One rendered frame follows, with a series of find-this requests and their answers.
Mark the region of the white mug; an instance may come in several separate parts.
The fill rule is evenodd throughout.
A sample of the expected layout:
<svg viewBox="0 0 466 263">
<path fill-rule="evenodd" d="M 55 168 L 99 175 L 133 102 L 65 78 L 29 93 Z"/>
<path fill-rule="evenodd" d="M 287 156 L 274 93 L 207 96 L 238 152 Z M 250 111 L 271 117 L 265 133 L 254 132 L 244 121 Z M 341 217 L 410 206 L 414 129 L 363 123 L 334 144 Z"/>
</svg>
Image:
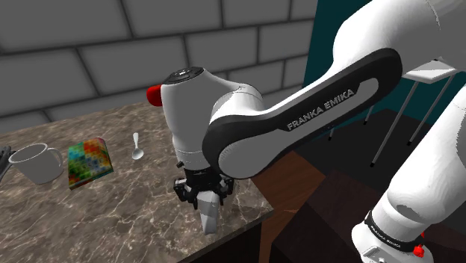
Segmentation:
<svg viewBox="0 0 466 263">
<path fill-rule="evenodd" d="M 49 183 L 64 171 L 60 151 L 45 143 L 23 147 L 12 154 L 8 161 L 36 185 Z"/>
</svg>

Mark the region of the red round object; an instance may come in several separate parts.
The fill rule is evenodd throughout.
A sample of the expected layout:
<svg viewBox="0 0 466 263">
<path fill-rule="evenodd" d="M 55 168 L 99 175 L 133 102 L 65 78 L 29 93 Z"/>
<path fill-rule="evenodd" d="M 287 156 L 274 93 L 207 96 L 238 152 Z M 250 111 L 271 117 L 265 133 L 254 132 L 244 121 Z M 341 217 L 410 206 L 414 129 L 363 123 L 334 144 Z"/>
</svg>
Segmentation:
<svg viewBox="0 0 466 263">
<path fill-rule="evenodd" d="M 146 98 L 151 105 L 155 107 L 162 107 L 161 85 L 157 84 L 149 87 L 146 91 Z"/>
</svg>

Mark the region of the dark grey object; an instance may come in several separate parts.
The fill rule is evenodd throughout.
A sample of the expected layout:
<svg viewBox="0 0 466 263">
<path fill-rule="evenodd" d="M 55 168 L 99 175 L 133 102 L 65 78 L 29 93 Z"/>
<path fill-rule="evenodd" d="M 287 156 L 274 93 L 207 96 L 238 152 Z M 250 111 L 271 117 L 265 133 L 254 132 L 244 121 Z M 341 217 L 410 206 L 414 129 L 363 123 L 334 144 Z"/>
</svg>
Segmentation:
<svg viewBox="0 0 466 263">
<path fill-rule="evenodd" d="M 0 150 L 0 181 L 3 179 L 5 173 L 11 167 L 9 158 L 14 153 L 15 151 L 12 150 L 10 146 L 5 146 Z"/>
</svg>

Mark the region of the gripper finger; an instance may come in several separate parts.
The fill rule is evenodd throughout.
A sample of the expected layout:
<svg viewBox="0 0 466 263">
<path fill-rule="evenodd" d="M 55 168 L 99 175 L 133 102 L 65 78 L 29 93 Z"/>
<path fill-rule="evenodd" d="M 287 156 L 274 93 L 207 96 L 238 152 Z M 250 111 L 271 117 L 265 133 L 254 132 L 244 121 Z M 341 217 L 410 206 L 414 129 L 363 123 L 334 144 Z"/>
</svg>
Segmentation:
<svg viewBox="0 0 466 263">
<path fill-rule="evenodd" d="M 220 198 L 220 205 L 224 205 L 223 200 L 233 193 L 234 179 L 228 176 L 221 176 L 221 180 L 217 186 L 217 195 Z"/>
<path fill-rule="evenodd" d="M 193 205 L 193 208 L 197 210 L 198 208 L 198 199 L 197 195 L 199 190 L 197 188 L 191 188 L 187 185 L 187 180 L 183 178 L 178 178 L 174 180 L 173 190 L 177 194 L 178 198 L 182 202 L 188 202 Z"/>
</svg>

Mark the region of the white folding table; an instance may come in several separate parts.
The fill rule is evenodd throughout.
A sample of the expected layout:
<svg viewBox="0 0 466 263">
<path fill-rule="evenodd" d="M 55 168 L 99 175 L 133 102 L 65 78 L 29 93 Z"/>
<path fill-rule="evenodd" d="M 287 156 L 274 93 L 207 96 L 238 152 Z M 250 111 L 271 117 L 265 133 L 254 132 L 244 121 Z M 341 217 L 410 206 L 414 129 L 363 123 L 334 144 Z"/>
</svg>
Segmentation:
<svg viewBox="0 0 466 263">
<path fill-rule="evenodd" d="M 408 72 L 387 102 L 370 108 L 360 120 L 338 129 L 334 138 L 324 142 L 332 166 L 400 166 L 429 128 L 428 118 L 457 73 L 440 61 Z"/>
</svg>

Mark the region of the white tapered object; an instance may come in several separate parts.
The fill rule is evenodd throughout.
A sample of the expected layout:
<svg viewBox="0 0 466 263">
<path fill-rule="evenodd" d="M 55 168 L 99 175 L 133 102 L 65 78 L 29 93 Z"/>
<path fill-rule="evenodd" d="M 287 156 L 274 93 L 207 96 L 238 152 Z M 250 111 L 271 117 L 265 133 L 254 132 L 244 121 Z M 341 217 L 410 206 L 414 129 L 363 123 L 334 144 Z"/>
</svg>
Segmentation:
<svg viewBox="0 0 466 263">
<path fill-rule="evenodd" d="M 220 197 L 213 191 L 202 191 L 197 195 L 198 209 L 205 235 L 217 232 Z"/>
</svg>

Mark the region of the multicoloured patchwork book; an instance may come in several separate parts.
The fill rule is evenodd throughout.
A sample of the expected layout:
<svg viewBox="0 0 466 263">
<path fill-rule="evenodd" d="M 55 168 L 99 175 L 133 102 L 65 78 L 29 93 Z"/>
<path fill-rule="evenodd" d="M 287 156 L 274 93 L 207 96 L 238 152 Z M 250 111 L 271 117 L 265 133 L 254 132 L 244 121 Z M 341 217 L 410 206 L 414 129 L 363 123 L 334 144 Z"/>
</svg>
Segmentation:
<svg viewBox="0 0 466 263">
<path fill-rule="evenodd" d="M 68 148 L 69 189 L 74 190 L 114 171 L 108 148 L 100 137 Z"/>
</svg>

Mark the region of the white spoon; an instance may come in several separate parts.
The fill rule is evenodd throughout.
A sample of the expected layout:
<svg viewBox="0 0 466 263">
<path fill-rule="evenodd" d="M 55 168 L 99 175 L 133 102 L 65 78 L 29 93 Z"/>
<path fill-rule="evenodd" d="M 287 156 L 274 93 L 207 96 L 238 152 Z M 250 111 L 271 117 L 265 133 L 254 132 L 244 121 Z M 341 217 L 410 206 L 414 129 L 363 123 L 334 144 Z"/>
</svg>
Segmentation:
<svg viewBox="0 0 466 263">
<path fill-rule="evenodd" d="M 133 134 L 133 140 L 134 140 L 134 151 L 132 152 L 132 159 L 133 160 L 138 160 L 143 157 L 144 151 L 139 148 L 138 142 L 139 142 L 139 134 L 135 132 Z"/>
</svg>

